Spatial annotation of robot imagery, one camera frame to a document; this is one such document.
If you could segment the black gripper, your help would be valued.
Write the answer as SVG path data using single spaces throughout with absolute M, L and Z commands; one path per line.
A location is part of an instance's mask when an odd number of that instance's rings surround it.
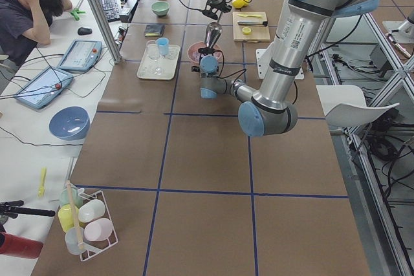
M 198 48 L 197 52 L 199 53 L 199 59 L 202 59 L 206 56 L 213 56 L 215 59 L 220 59 L 220 57 L 222 56 L 221 50 L 211 47 Z
M 230 5 L 227 5 L 226 2 L 213 4 L 208 1 L 202 10 L 202 14 L 211 19 L 220 19 L 223 13 L 230 12 Z

